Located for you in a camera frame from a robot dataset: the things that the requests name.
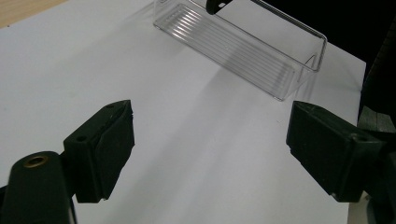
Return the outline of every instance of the transparent plastic container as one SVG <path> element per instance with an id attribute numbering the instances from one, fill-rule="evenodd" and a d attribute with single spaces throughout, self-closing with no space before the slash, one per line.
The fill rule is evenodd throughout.
<path id="1" fill-rule="evenodd" d="M 254 1 L 233 0 L 210 15 L 206 0 L 155 0 L 154 25 L 283 101 L 319 71 L 327 39 Z"/>

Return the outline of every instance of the white surface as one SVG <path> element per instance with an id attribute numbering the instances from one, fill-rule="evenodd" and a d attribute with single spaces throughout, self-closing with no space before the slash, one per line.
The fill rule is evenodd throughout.
<path id="1" fill-rule="evenodd" d="M 0 185 L 102 106 L 131 99 L 136 145 L 78 223 L 347 223 L 286 145 L 281 103 L 151 25 L 136 0 L 69 0 L 0 30 Z M 364 63 L 329 45 L 297 99 L 356 124 Z"/>

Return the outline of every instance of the screw hole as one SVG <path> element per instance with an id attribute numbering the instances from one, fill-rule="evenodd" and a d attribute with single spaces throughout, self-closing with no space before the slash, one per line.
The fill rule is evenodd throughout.
<path id="1" fill-rule="evenodd" d="M 78 138 L 77 138 L 77 140 L 79 141 L 79 142 L 83 142 L 83 141 L 85 141 L 87 139 L 87 136 L 79 136 Z"/>
<path id="2" fill-rule="evenodd" d="M 34 168 L 46 163 L 48 159 L 47 156 L 35 156 L 27 160 L 23 166 L 26 168 Z"/>

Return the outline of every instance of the clear plastic tray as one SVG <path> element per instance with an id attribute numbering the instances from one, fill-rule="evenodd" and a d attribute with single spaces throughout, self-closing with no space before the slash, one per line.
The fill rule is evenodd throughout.
<path id="1" fill-rule="evenodd" d="M 215 15 L 206 0 L 155 0 L 154 25 L 283 101 L 321 65 L 326 36 L 260 0 Z"/>

